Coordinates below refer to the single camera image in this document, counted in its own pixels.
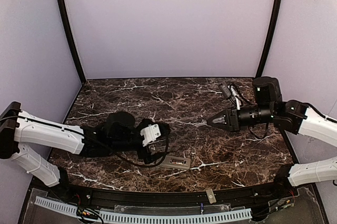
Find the white AC remote control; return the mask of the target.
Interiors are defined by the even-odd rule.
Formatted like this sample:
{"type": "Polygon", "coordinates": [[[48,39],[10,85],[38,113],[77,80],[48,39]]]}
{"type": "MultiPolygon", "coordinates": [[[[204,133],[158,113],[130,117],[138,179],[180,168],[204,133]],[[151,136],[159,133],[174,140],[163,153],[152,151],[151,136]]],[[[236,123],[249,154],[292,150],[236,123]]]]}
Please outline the white AC remote control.
{"type": "Polygon", "coordinates": [[[170,169],[188,170],[191,166],[191,159],[167,155],[159,166],[170,169]]]}

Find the clear handle screwdriver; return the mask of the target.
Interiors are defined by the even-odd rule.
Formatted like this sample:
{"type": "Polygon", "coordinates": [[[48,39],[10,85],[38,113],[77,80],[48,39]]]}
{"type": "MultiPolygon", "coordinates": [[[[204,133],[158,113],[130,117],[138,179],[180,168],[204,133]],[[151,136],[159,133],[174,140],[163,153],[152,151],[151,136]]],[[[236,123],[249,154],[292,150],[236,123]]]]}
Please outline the clear handle screwdriver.
{"type": "Polygon", "coordinates": [[[224,118],[203,120],[202,122],[200,122],[200,125],[209,125],[209,124],[227,124],[227,122],[224,118]]]}

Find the grey battery cover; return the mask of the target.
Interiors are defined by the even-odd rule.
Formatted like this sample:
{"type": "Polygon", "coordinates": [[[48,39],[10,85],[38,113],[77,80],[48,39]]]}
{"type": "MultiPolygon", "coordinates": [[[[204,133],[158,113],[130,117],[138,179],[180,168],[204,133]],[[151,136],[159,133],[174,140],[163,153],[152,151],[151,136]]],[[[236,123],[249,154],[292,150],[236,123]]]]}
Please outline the grey battery cover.
{"type": "Polygon", "coordinates": [[[206,195],[210,204],[216,203],[216,198],[212,189],[206,189],[206,195]]]}

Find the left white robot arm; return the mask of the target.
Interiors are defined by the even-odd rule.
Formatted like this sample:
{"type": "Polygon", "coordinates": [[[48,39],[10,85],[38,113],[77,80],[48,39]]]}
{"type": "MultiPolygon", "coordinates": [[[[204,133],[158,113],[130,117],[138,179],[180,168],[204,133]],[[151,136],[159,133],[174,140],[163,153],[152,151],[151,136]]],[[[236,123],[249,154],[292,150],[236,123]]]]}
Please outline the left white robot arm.
{"type": "Polygon", "coordinates": [[[42,158],[30,143],[61,149],[86,158],[105,158],[121,152],[136,152],[142,168],[161,164],[168,151],[152,154],[149,145],[157,139],[169,143],[170,126],[119,111],[97,126],[65,125],[35,117],[12,102],[1,114],[1,159],[15,161],[49,188],[67,190],[67,171],[42,158]]]}

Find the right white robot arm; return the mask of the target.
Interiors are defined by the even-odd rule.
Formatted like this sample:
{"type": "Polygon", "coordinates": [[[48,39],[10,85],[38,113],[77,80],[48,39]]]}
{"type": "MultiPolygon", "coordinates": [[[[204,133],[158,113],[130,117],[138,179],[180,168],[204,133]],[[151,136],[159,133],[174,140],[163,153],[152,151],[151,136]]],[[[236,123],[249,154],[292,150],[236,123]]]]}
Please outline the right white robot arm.
{"type": "MultiPolygon", "coordinates": [[[[238,132],[258,124],[273,124],[280,131],[300,134],[336,146],[336,119],[321,113],[309,103],[284,102],[278,79],[264,76],[252,82],[255,104],[225,109],[207,119],[208,126],[238,132]]],[[[285,187],[322,181],[336,182],[336,158],[307,164],[285,164],[274,183],[285,187]]]]}

